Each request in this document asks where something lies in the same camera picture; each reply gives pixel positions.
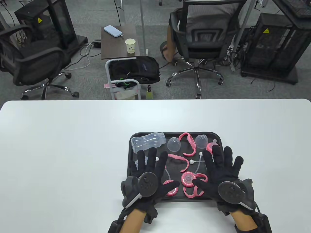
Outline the person's right hand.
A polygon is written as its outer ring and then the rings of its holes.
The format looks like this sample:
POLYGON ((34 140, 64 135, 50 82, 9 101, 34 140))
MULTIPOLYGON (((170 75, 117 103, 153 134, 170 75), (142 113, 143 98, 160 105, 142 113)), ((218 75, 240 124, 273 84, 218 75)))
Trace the person's right hand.
POLYGON ((209 151, 203 151, 203 159, 207 168, 208 182, 194 179, 192 183, 203 190, 208 198, 214 200, 217 203, 218 210, 222 211, 225 216, 238 210, 246 215, 254 215, 255 211, 253 210, 249 210, 240 204, 231 204, 224 201, 218 192, 218 187, 222 182, 238 180, 244 159, 237 156, 233 163, 232 149, 226 146, 222 150, 218 145, 212 147, 212 154, 209 151))

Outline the person's left hand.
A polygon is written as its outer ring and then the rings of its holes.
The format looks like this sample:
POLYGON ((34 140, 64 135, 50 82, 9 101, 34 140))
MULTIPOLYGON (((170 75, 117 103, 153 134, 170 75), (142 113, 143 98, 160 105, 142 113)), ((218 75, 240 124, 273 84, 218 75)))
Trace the person's left hand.
POLYGON ((131 209, 138 209, 143 212, 147 212, 151 207, 154 207, 159 203, 170 191, 178 188, 180 185, 179 181, 173 181, 167 184, 162 183, 162 176, 165 170, 166 162, 168 160, 168 152, 163 151, 159 156, 159 161, 156 162, 157 149, 150 148, 148 150, 148 161, 145 162, 145 152, 138 151, 137 161, 138 166, 136 166, 134 161, 128 162, 128 168, 130 170, 130 175, 134 177, 139 177, 145 172, 152 172, 157 177, 158 189, 150 197, 142 197, 138 199, 135 203, 131 205, 131 209))

